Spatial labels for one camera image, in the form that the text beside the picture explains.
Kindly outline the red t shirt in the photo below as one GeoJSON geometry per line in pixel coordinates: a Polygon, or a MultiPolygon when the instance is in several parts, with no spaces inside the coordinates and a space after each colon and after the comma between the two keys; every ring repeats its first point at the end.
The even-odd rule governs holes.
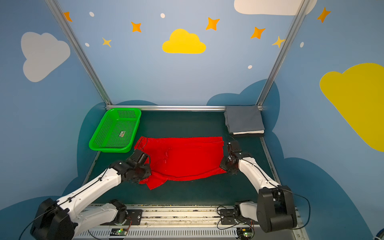
{"type": "Polygon", "coordinates": [[[222,137],[147,138],[140,137],[136,150],[151,159],[151,175],[140,181],[150,190],[167,181],[185,182],[224,174],[220,163],[224,157],[222,137]]]}

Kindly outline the green plastic mesh basket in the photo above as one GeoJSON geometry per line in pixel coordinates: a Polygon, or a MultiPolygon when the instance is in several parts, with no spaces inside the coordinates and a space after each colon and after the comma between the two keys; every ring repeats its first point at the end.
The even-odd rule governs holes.
{"type": "Polygon", "coordinates": [[[103,153],[128,153],[136,137],[142,112],[137,108],[108,110],[95,130],[89,147],[103,153]]]}

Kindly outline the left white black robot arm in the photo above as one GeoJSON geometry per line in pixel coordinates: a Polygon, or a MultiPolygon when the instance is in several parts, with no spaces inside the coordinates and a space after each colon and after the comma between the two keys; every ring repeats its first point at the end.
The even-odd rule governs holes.
{"type": "Polygon", "coordinates": [[[135,150],[125,161],[112,163],[95,179],[57,200],[48,198],[38,208],[31,223],[31,236],[36,240],[71,240],[96,226],[114,223],[124,225],[129,216],[117,200],[90,211],[92,202],[123,182],[139,183],[151,175],[151,158],[135,150]]]}

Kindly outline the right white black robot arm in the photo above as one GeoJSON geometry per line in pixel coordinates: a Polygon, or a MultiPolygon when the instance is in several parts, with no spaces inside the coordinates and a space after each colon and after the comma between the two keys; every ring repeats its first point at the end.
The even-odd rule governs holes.
{"type": "Polygon", "coordinates": [[[238,205],[240,215],[259,223],[265,233],[297,227],[294,197],[291,189],[269,177],[246,153],[234,153],[224,157],[220,167],[227,173],[243,173],[258,193],[258,200],[238,205]]]}

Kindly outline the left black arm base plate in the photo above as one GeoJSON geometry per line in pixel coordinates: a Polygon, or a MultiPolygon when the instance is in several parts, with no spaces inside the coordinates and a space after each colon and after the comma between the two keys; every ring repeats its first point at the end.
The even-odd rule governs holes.
{"type": "Polygon", "coordinates": [[[143,210],[139,210],[139,209],[125,210],[123,212],[121,225],[139,226],[141,224],[142,214],[143,214],[143,210]]]}

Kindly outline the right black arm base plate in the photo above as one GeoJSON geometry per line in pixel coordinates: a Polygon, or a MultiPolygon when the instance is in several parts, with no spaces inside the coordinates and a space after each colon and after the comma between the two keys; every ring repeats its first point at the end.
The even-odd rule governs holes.
{"type": "Polygon", "coordinates": [[[235,224],[258,225],[259,224],[258,221],[242,216],[240,213],[240,210],[238,209],[223,208],[223,209],[217,210],[217,212],[221,218],[222,225],[235,225],[235,224]]]}

